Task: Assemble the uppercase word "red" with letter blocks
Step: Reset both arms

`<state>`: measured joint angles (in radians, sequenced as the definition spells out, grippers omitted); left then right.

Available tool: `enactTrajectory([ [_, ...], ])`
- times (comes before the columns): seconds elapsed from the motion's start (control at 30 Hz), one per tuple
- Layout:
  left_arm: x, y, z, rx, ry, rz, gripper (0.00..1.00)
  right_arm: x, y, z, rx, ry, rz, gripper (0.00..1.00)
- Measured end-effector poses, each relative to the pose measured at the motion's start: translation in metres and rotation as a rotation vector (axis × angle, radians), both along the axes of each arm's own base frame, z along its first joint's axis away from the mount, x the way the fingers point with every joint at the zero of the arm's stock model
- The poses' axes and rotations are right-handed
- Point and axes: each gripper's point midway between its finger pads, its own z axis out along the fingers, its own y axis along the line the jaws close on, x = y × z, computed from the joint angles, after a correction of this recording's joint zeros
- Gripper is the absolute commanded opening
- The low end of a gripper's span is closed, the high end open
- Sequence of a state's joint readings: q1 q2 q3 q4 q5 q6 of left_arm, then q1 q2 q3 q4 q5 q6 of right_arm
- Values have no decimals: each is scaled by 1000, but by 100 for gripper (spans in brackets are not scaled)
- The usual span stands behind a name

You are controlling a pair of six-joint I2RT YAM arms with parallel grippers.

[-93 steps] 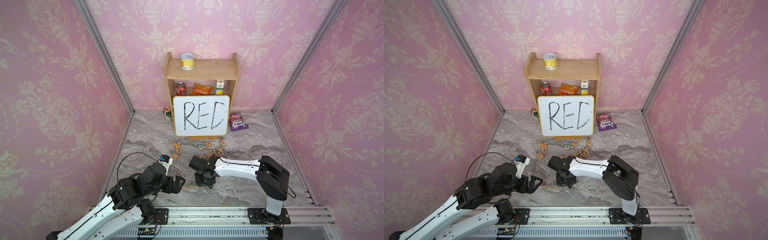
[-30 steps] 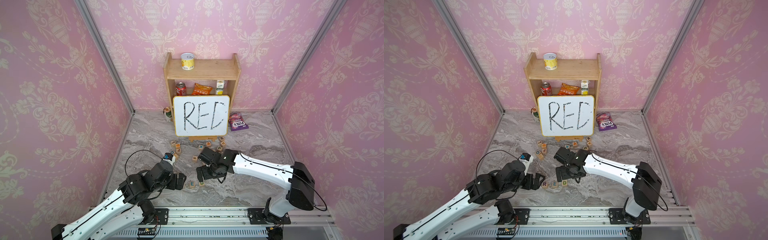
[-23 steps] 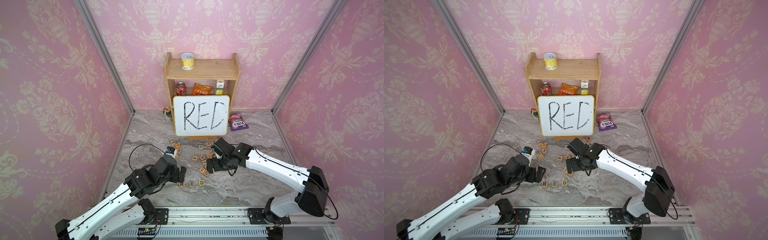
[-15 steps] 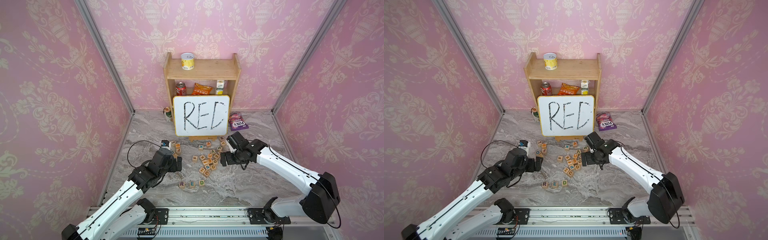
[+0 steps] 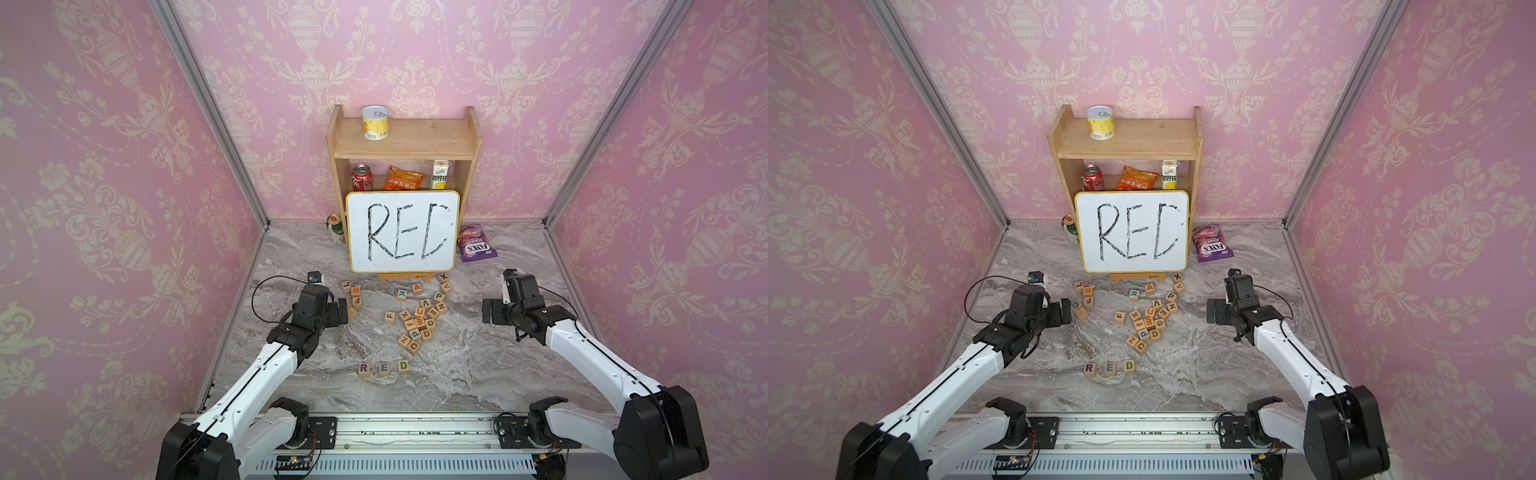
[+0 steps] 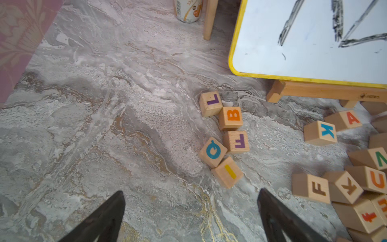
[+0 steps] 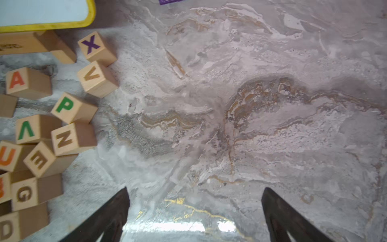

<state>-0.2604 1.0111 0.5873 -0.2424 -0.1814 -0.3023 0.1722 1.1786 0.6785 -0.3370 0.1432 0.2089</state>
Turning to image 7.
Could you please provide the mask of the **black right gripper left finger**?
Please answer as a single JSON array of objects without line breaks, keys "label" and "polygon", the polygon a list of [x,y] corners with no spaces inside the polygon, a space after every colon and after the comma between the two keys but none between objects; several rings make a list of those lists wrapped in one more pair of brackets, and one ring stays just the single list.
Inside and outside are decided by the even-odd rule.
[{"label": "black right gripper left finger", "polygon": [[129,207],[130,197],[123,188],[61,241],[95,242],[101,239],[102,242],[119,242]]}]

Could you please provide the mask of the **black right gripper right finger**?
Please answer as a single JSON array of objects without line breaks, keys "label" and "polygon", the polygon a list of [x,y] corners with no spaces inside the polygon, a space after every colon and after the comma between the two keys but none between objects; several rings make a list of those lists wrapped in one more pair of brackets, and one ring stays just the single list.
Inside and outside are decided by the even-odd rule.
[{"label": "black right gripper right finger", "polygon": [[262,206],[272,242],[330,242],[331,239],[313,226],[271,188],[265,188]]}]

